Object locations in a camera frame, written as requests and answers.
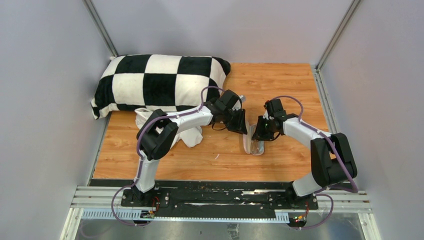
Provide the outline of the pink glasses case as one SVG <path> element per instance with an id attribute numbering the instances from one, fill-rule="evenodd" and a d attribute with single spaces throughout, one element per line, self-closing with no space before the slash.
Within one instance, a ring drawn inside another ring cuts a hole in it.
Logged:
<path id="1" fill-rule="evenodd" d="M 242 135 L 243 149 L 246 154 L 260 156 L 265 152 L 265 144 L 262 140 L 252 140 L 257 124 L 252 124 L 247 128 L 247 134 Z"/>

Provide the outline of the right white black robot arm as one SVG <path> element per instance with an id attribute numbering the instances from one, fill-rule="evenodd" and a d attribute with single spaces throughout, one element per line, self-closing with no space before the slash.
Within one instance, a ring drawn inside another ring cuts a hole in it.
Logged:
<path id="1" fill-rule="evenodd" d="M 285 195 L 290 208 L 298 209 L 305 203 L 305 196 L 327 188 L 341 190 L 340 183 L 345 181 L 350 182 L 351 188 L 344 188 L 344 191 L 359 191 L 354 182 L 358 170 L 345 134 L 320 130 L 305 122 L 302 113 L 288 114 L 280 96 L 268 100 L 264 108 L 264 115 L 260 115 L 257 124 L 249 128 L 251 141 L 245 143 L 247 152 L 259 156 L 265 151 L 265 142 L 272 142 L 280 136 L 291 137 L 310 151 L 310 172 L 294 180 Z"/>

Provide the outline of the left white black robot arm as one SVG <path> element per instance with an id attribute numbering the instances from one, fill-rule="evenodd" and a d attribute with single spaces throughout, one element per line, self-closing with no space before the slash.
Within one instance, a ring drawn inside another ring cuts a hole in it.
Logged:
<path id="1" fill-rule="evenodd" d="M 140 206 L 149 206 L 153 201 L 152 189 L 160 160 L 170 151 L 175 137 L 189 129 L 202 126 L 225 125 L 225 129 L 247 135 L 249 125 L 243 109 L 245 96 L 225 90 L 220 97 L 209 101 L 201 100 L 194 108 L 164 112 L 154 110 L 137 133 L 136 153 L 139 156 L 138 169 L 131 188 L 137 189 L 134 200 Z"/>

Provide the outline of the amber transparent sunglasses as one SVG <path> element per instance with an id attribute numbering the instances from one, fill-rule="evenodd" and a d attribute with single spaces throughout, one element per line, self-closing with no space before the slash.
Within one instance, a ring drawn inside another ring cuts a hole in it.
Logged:
<path id="1" fill-rule="evenodd" d="M 260 156 L 264 153 L 264 141 L 252 140 L 250 144 L 250 153 L 254 156 Z"/>

